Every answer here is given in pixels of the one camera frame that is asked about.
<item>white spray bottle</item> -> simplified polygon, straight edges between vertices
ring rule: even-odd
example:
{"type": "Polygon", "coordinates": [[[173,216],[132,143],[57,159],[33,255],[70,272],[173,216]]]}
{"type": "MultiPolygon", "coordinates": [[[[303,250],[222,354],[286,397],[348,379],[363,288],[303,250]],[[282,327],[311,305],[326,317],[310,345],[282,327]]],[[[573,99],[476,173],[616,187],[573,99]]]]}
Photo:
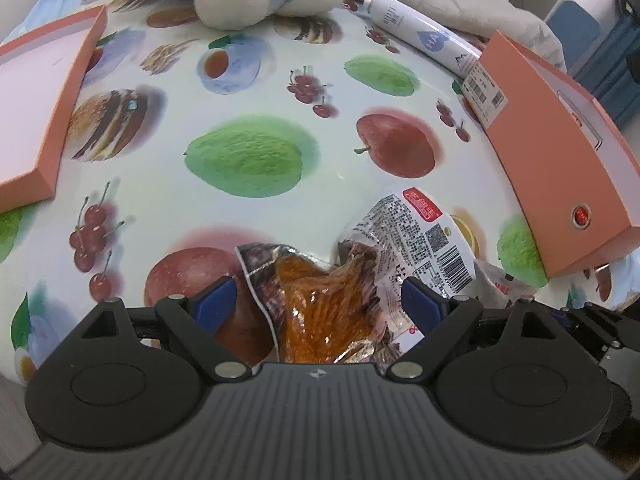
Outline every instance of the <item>white spray bottle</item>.
{"type": "Polygon", "coordinates": [[[466,77],[480,57],[471,43],[397,0],[364,0],[364,10],[377,26],[460,77],[466,77]]]}

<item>printed apple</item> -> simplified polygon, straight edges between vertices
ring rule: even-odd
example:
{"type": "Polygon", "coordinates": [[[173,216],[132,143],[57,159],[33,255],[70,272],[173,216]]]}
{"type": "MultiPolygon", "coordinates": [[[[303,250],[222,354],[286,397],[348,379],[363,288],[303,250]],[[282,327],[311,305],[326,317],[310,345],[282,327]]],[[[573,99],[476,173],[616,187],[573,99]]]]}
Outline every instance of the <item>printed apple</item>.
{"type": "Polygon", "coordinates": [[[354,151],[368,152],[375,165],[387,173],[418,178],[436,167],[433,131],[409,114],[399,110],[372,113],[359,118],[356,129],[365,147],[354,151]]]}
{"type": "Polygon", "coordinates": [[[222,276],[231,276],[236,281],[238,296],[234,311],[214,336],[238,358],[254,366],[271,352],[273,340],[266,318],[252,299],[234,254],[212,247],[195,247],[168,254],[146,278],[145,305],[152,306],[169,294],[195,296],[222,276]]]}

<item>snack package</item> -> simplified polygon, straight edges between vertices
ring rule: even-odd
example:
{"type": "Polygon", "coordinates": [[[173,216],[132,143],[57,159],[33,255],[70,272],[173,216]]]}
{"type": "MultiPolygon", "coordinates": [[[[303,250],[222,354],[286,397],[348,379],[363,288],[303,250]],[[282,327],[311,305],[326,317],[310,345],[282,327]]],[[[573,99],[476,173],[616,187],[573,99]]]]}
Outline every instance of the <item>snack package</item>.
{"type": "Polygon", "coordinates": [[[423,338],[402,310],[406,277],[446,298],[474,288],[471,248],[415,187],[391,188],[356,219],[335,266],[281,244],[236,251],[283,362],[375,362],[384,371],[423,338]]]}
{"type": "Polygon", "coordinates": [[[374,285],[377,251],[328,266],[292,247],[249,244],[238,256],[271,327],[278,360],[357,363],[370,360],[385,331],[374,285]]]}
{"type": "Polygon", "coordinates": [[[475,256],[453,218],[416,187],[394,186],[340,237],[338,255],[378,250],[376,288],[386,332],[373,360],[393,362],[423,338],[402,310],[402,282],[415,276],[444,298],[474,295],[475,256]]]}
{"type": "Polygon", "coordinates": [[[507,308],[519,298],[532,298],[536,288],[506,273],[484,260],[474,262],[476,293],[485,308],[507,308]]]}

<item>orange box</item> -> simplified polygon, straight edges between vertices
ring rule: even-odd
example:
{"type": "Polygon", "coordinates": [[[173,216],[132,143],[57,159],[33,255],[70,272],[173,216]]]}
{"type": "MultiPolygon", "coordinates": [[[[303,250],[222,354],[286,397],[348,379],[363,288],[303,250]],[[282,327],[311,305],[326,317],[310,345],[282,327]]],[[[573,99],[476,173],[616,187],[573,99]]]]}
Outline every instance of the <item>orange box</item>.
{"type": "Polygon", "coordinates": [[[550,278],[640,247],[640,165],[584,88],[498,32],[463,94],[513,185],[550,278]]]}
{"type": "Polygon", "coordinates": [[[55,195],[69,120],[104,6],[0,46],[0,213],[55,195]]]}

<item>qr code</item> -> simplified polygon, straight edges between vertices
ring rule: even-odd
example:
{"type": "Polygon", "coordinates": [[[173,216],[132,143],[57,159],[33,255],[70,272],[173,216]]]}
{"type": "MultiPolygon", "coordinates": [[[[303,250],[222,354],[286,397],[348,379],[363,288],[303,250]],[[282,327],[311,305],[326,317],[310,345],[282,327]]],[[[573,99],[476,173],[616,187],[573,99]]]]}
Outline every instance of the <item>qr code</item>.
{"type": "Polygon", "coordinates": [[[449,243],[447,235],[444,234],[444,231],[442,230],[442,227],[440,227],[440,224],[434,225],[427,231],[427,240],[429,241],[431,250],[434,253],[437,253],[441,248],[449,243]]]}

